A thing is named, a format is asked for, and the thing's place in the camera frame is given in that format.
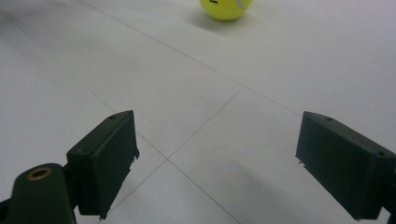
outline white surface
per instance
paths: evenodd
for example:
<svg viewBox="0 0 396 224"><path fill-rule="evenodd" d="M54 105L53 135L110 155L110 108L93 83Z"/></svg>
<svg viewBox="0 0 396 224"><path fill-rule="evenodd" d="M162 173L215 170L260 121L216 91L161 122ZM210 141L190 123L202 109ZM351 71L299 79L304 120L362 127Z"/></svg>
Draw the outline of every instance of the white surface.
<svg viewBox="0 0 396 224"><path fill-rule="evenodd" d="M142 157L105 223L354 223L294 158L301 115L396 151L395 21L392 0L256 0L231 22L198 0L3 0L0 200L132 109Z"/></svg>

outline brass ring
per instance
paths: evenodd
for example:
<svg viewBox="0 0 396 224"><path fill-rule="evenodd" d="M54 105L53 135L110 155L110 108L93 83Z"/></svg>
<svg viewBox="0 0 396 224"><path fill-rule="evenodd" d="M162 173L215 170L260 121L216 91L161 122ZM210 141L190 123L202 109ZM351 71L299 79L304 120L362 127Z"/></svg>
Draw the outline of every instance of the brass ring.
<svg viewBox="0 0 396 224"><path fill-rule="evenodd" d="M28 180L35 181L39 179L43 179L52 173L52 169L49 167L39 167L32 172L29 173L27 176Z"/></svg>

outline yellow ball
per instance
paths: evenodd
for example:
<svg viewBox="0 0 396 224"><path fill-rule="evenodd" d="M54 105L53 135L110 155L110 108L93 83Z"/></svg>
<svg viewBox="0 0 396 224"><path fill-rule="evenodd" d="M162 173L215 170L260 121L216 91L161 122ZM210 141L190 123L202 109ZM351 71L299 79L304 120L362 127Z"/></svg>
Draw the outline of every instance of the yellow ball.
<svg viewBox="0 0 396 224"><path fill-rule="evenodd" d="M220 20L236 19L248 9L253 0L200 0L209 16Z"/></svg>

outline tennis ball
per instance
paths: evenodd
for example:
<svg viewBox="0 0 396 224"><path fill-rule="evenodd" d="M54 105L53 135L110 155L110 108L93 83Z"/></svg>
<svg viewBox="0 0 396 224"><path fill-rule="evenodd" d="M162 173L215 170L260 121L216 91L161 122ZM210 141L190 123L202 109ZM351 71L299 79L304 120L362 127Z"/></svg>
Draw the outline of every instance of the tennis ball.
<svg viewBox="0 0 396 224"><path fill-rule="evenodd" d="M207 14L220 21L230 21L242 16L252 1L253 0L200 0Z"/></svg>

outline white floor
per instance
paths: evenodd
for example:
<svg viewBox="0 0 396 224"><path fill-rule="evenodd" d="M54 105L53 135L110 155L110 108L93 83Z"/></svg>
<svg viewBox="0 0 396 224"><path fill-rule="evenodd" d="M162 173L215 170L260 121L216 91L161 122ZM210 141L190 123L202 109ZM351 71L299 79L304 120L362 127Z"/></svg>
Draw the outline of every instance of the white floor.
<svg viewBox="0 0 396 224"><path fill-rule="evenodd" d="M294 157L301 115L396 152L395 21L393 0L255 0L230 22L198 0L1 0L0 200L132 109L141 158L103 223L355 223Z"/></svg>

